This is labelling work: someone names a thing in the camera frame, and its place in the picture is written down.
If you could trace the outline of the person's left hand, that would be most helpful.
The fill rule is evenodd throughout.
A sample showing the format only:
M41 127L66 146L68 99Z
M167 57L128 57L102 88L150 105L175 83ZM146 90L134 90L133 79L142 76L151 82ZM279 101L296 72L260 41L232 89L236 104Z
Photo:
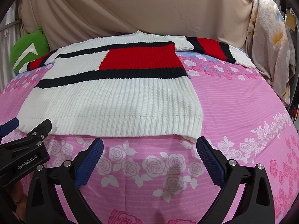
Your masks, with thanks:
M27 196L23 191L23 186L20 181L16 182L12 188L12 199L16 204L16 210L13 211L13 214L18 220L25 221Z

